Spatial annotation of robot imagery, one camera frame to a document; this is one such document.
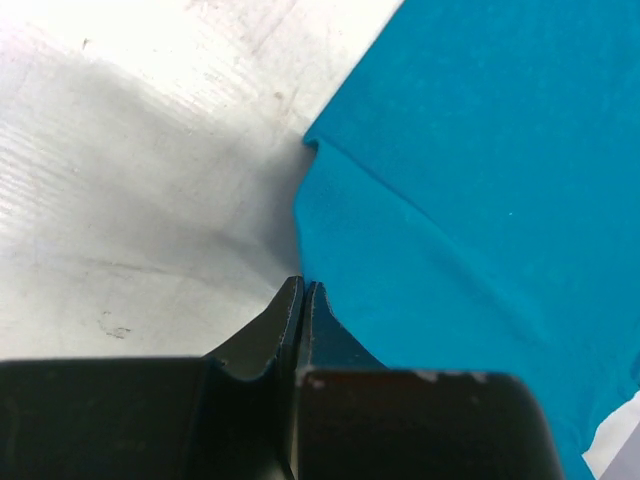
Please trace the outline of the blue t shirt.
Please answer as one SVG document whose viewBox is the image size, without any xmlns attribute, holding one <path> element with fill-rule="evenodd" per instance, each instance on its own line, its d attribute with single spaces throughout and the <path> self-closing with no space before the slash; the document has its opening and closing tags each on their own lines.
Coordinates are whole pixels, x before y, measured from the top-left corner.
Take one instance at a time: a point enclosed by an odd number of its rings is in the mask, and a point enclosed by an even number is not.
<svg viewBox="0 0 640 480">
<path fill-rule="evenodd" d="M 304 275 L 391 366 L 503 371 L 567 474 L 639 387 L 639 5 L 406 1 L 305 136 Z"/>
</svg>

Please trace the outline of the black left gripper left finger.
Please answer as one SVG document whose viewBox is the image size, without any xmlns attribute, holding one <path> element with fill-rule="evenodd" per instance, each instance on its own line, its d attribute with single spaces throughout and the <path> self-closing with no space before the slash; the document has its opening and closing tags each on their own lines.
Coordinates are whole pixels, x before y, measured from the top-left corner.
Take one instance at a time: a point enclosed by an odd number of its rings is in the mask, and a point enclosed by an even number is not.
<svg viewBox="0 0 640 480">
<path fill-rule="evenodd" d="M 5 479 L 273 479 L 286 475 L 304 285 L 200 357 L 1 365 Z"/>
</svg>

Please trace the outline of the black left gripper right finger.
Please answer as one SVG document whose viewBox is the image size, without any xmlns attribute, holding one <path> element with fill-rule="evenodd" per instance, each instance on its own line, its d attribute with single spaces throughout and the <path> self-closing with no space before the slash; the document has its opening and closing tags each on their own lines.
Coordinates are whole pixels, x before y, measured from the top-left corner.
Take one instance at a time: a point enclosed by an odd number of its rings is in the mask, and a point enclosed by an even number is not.
<svg viewBox="0 0 640 480">
<path fill-rule="evenodd" d="M 301 479 L 560 479 L 528 388 L 497 373 L 392 369 L 306 295 L 296 368 Z"/>
</svg>

